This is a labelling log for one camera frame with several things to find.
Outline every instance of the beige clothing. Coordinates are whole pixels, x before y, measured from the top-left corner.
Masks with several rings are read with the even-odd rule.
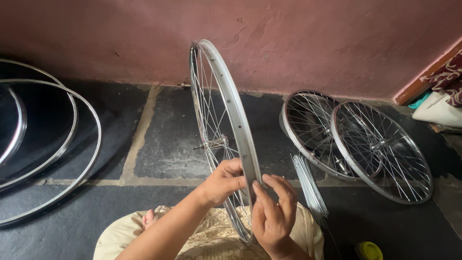
[[[155,209],[155,220],[165,215],[172,207],[159,206]],[[245,214],[242,207],[236,210],[244,221]],[[113,260],[124,250],[131,241],[142,232],[142,218],[146,211],[137,211],[122,217],[101,234],[96,244],[93,260]],[[320,227],[311,217],[310,211],[297,204],[297,217],[290,237],[308,254],[316,260],[323,260],[324,237]],[[186,241],[176,257],[177,260],[212,260],[220,256],[221,260],[234,259],[263,259],[271,260],[265,250],[254,242],[249,247],[239,240],[225,209],[212,208],[208,211],[202,223],[194,234]]]

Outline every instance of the hand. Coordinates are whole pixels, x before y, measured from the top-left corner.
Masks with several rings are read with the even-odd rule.
[[[271,259],[283,259],[292,254],[295,244],[289,235],[297,211],[296,192],[283,177],[264,174],[263,180],[278,194],[279,205],[268,196],[258,181],[254,181],[252,186],[257,199],[252,212],[252,231]]]
[[[203,204],[209,208],[223,204],[235,191],[247,186],[243,176],[241,159],[222,161],[213,173],[196,188],[203,199]]]

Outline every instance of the fingernail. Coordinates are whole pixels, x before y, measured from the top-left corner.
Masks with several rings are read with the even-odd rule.
[[[254,189],[255,189],[255,188],[257,188],[257,189],[260,188],[260,183],[258,183],[257,180],[254,180],[254,182],[252,183],[252,185],[254,186]]]

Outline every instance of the black stone floor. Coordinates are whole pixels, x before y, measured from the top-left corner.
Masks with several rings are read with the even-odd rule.
[[[88,99],[102,121],[103,149],[91,178],[118,180],[148,88],[81,81],[65,84]],[[46,102],[33,104],[27,101],[31,107],[28,110],[31,112],[28,126],[31,136],[24,138],[23,149],[32,152],[25,157],[24,151],[19,150],[8,167],[0,171],[2,178],[11,177],[8,174],[15,169],[32,167],[37,160],[43,160],[54,151],[53,148],[59,147],[72,118],[70,106],[63,101],[65,96],[62,93],[41,95],[41,91],[21,92],[21,86],[15,87],[15,90],[22,93],[25,103],[29,95]],[[256,97],[243,93],[241,99],[262,172],[297,179],[289,157],[296,150],[279,126],[282,96],[263,94]],[[78,102],[78,106],[79,131],[68,153],[36,178],[74,179],[85,168],[95,146],[95,129],[83,104]],[[390,105],[382,104],[379,109],[398,122],[415,140],[426,156],[433,176],[450,173],[462,178],[460,156],[441,135],[435,134],[426,123],[412,120]],[[39,118],[45,119],[40,117],[40,111],[52,116],[48,117],[48,121],[41,121]],[[48,122],[48,127],[40,122]],[[192,150],[199,144],[198,135],[191,92],[164,87],[157,96],[154,116],[146,132],[144,146],[138,152],[134,174],[167,179],[205,178],[208,167],[203,151]],[[316,180],[325,178],[322,171],[315,167],[312,169]],[[60,185],[30,185],[1,193],[0,218],[30,210],[64,188]],[[192,189],[190,186],[81,186],[45,212],[3,227],[0,230],[0,259],[91,259],[99,235],[114,220],[137,210],[162,204],[175,205]],[[321,187],[320,191],[331,212],[328,226],[343,259],[354,259],[353,247],[361,241],[375,242],[382,249],[385,259],[462,258],[462,241],[433,201],[403,206],[387,200],[369,187]],[[303,201],[302,193],[299,192],[299,195],[300,201]],[[324,235],[325,259],[339,259],[327,230],[324,230]]]

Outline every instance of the maroon patterned fabric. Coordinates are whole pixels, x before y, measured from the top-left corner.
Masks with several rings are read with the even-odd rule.
[[[454,107],[462,107],[462,50],[452,57],[446,64],[424,79],[432,84],[435,92],[444,91],[451,98],[446,101]]]

